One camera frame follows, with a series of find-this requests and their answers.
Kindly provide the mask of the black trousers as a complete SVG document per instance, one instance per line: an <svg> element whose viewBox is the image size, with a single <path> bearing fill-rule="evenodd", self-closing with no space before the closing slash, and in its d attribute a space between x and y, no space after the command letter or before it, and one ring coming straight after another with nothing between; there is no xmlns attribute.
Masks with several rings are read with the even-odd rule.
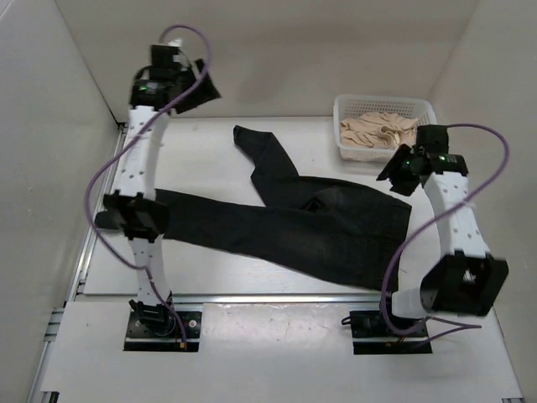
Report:
<svg viewBox="0 0 537 403"><path fill-rule="evenodd" d="M251 181L263 205L158 189L170 213L165 238L380 290L406 239L411 205L362 184L301 176L273 133L236 126L233 141L254 164Z"/></svg>

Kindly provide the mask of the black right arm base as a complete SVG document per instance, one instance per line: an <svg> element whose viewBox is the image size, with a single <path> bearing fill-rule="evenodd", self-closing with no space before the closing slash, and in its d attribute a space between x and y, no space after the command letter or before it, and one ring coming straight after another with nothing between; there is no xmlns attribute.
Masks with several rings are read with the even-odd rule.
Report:
<svg viewBox="0 0 537 403"><path fill-rule="evenodd" d="M432 353L425 327L409 336L398 336L387 326L380 311L350 311L341 325L351 329L354 355Z"/></svg>

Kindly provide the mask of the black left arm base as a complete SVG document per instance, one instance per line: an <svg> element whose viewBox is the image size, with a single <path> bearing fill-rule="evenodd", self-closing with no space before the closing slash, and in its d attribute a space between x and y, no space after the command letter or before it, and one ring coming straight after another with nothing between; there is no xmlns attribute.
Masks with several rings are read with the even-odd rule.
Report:
<svg viewBox="0 0 537 403"><path fill-rule="evenodd" d="M197 353L200 347L202 312L177 311L162 305L129 302L130 314L123 350L127 352Z"/></svg>

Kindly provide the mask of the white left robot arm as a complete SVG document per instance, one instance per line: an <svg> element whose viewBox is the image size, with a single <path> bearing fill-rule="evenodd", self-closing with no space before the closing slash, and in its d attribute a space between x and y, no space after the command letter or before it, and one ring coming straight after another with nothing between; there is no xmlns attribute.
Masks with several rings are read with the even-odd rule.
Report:
<svg viewBox="0 0 537 403"><path fill-rule="evenodd" d="M133 80L128 111L126 152L119 174L103 206L128 240L138 277L138 298L130 301L138 321L158 336L181 325L170 310L171 289L164 273L162 241L169 209L156 199L159 150L171 113L182 113L219 98L202 70L203 60L190 61L180 42L154 44L150 63Z"/></svg>

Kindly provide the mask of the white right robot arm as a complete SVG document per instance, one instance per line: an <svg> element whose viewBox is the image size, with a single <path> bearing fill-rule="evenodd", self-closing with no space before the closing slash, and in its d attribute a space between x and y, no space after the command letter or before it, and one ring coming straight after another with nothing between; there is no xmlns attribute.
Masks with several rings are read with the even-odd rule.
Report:
<svg viewBox="0 0 537 403"><path fill-rule="evenodd" d="M448 131L447 125L418 127L414 145L401 145L378 175L379 181L389 181L390 190L402 196L423 189L434 213L404 240L388 263L377 325L389 336L416 332L436 313L485 317L508 276L507 261L493 256L472 205L472 199L506 168L508 142L498 131L483 128L502 143L503 158L487 180L469 190L466 161L450 152ZM430 227L438 232L439 260L417 286L389 293L388 283L403 251Z"/></svg>

